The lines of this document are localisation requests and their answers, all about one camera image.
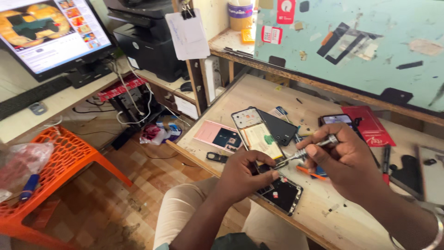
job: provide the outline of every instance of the precision screwdriver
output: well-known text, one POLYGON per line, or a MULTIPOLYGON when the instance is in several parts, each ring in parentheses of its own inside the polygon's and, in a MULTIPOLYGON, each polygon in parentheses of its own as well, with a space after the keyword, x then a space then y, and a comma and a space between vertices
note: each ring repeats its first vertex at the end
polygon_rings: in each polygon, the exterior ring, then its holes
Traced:
MULTIPOLYGON (((330 134, 330 135, 328 135, 328 137, 327 137, 327 139, 325 141, 321 141, 319 143, 316 143, 316 145, 318 145, 320 147, 323 147, 323 146, 325 146, 327 144, 336 145, 338 143, 339 143, 339 141, 336 139, 336 136, 334 134, 330 134)), ((290 156, 286 160, 283 160, 283 161, 279 162, 276 166, 279 167, 282 164, 286 163, 287 161, 291 161, 291 160, 294 160, 294 159, 300 159, 300 158, 306 157, 306 156, 307 156, 307 152, 305 151, 305 148, 304 148, 304 149, 296 151, 296 153, 294 153, 294 155, 290 156)))

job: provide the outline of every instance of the light blue board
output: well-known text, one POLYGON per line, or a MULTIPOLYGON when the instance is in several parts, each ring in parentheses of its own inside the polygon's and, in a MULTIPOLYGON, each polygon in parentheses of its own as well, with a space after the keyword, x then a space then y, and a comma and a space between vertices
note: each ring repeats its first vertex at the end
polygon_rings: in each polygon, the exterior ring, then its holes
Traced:
POLYGON ((411 51, 408 43, 423 38, 444 44, 444 1, 439 0, 309 0, 309 11, 300 12, 297 0, 294 23, 303 22, 303 29, 277 24, 277 0, 274 10, 260 9, 254 58, 265 62, 270 56, 286 60, 285 67, 352 88, 380 95, 391 87, 413 94, 408 104, 433 111, 444 111, 444 98, 429 103, 444 82, 444 52, 429 56, 411 51), (357 30, 383 35, 373 60, 355 57, 344 66, 333 65, 317 54, 321 41, 343 22, 357 30), (281 44, 264 43, 262 26, 283 29, 281 44), (310 41, 312 35, 321 36, 310 41), (302 61, 299 51, 305 51, 302 61), (415 61, 424 65, 409 69, 397 66, 415 61))

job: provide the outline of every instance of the binder clip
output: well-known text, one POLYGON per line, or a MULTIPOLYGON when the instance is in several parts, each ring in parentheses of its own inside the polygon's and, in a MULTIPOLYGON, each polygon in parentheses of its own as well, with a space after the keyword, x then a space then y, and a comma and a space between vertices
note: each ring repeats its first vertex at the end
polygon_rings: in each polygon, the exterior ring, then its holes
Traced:
POLYGON ((190 0, 182 1, 182 9, 182 17, 184 20, 196 17, 196 15, 194 14, 194 10, 190 8, 190 0))

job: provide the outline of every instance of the monitor screen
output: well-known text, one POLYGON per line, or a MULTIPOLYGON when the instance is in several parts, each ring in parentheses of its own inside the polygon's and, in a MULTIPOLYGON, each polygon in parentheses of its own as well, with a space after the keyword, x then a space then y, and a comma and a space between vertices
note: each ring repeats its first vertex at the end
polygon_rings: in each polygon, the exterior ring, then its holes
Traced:
POLYGON ((111 45, 86 0, 0 0, 0 38, 35 74, 111 45))

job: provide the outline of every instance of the hand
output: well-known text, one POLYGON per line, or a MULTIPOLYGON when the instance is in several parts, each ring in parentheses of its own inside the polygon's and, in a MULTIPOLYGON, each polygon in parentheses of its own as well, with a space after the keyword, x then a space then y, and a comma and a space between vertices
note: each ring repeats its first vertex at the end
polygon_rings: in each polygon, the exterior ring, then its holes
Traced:
POLYGON ((370 148, 345 123, 322 126, 312 136, 296 144, 298 149, 304 147, 309 155, 305 165, 309 169, 321 166, 330 177, 333 187, 352 202, 361 205, 367 195, 387 188, 370 148), (314 145, 329 134, 335 134, 339 144, 331 146, 327 151, 314 145))
POLYGON ((262 152, 241 149, 226 162, 213 194, 230 207, 279 178, 279 172, 275 170, 253 176, 249 168, 256 160, 270 166, 276 165, 270 156, 262 152))

